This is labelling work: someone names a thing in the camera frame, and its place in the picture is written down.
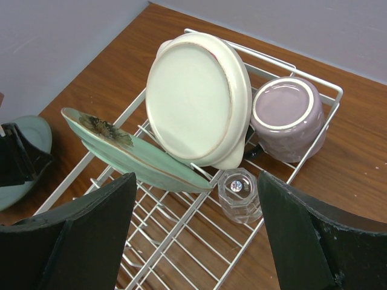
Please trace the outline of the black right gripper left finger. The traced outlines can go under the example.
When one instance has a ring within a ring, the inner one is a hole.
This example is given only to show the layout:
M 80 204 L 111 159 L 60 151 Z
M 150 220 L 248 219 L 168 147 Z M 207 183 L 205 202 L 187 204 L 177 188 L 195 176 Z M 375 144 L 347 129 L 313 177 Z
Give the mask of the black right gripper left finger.
M 1 226 L 1 289 L 114 289 L 136 197 L 125 173 L 52 210 Z

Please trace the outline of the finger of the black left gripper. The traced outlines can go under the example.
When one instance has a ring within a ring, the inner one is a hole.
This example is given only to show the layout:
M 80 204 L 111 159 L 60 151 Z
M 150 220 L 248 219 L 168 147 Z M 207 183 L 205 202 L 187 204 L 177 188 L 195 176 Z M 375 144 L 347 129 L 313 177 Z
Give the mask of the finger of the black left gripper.
M 53 156 L 32 145 L 16 123 L 1 125 L 1 187 L 34 181 Z

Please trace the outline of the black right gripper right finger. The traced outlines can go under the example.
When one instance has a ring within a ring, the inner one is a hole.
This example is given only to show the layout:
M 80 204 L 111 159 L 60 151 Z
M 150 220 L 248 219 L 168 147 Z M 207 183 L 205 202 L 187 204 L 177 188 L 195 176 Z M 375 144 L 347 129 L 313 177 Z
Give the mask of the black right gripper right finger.
M 258 193 L 281 289 L 386 289 L 386 224 L 263 171 Z

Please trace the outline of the plain teal green plate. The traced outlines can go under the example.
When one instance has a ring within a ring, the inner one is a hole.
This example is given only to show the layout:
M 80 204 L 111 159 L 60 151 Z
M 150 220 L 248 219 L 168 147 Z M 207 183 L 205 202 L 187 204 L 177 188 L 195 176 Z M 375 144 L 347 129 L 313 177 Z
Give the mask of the plain teal green plate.
M 52 133 L 38 116 L 1 124 L 1 210 L 22 199 L 52 163 Z

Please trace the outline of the small clear glass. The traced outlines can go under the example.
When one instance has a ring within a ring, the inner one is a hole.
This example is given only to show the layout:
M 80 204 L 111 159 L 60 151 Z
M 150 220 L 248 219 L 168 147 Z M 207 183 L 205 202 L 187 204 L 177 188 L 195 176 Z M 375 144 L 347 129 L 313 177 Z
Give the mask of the small clear glass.
M 218 196 L 224 214 L 238 224 L 262 216 L 257 178 L 245 168 L 225 170 L 218 180 Z

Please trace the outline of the floral plate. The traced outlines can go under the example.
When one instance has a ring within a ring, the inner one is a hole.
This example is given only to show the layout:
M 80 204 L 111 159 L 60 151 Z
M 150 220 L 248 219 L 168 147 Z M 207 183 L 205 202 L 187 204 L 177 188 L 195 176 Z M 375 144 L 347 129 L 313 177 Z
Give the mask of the floral plate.
M 133 172 L 139 181 L 169 192 L 212 190 L 207 179 L 147 141 L 73 108 L 62 108 L 61 114 L 83 145 L 118 172 Z

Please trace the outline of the purple translucent measuring cup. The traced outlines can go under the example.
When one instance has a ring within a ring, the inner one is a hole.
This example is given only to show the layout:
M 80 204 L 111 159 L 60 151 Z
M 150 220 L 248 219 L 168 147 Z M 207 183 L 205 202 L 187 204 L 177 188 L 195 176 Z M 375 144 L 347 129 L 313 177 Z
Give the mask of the purple translucent measuring cup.
M 307 79 L 273 79 L 254 95 L 250 125 L 263 151 L 276 160 L 300 162 L 324 124 L 319 91 Z

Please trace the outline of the white wire dish rack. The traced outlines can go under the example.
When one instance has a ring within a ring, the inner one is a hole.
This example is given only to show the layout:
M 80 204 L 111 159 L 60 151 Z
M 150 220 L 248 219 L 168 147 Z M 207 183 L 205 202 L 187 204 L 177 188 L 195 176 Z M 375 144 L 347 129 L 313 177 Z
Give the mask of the white wire dish rack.
M 238 53 L 269 63 L 311 82 L 333 89 L 330 97 L 320 93 L 331 109 L 323 129 L 327 132 L 336 114 L 343 89 L 294 64 L 222 39 Z M 74 169 L 34 213 L 52 208 L 58 199 L 96 158 L 87 151 Z M 131 226 L 120 262 L 115 289 L 221 289 L 248 246 L 264 224 L 236 224 L 222 213 L 217 193 L 169 193 L 137 181 L 137 196 Z

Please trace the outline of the cream plate with blue swirl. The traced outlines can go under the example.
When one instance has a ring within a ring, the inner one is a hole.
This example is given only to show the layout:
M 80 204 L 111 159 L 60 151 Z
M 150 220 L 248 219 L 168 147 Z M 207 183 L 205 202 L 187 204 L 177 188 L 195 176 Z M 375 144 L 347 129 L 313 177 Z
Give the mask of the cream plate with blue swirl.
M 151 66 L 146 111 L 159 144 L 177 160 L 237 168 L 252 111 L 244 62 L 211 34 L 178 36 L 160 47 Z

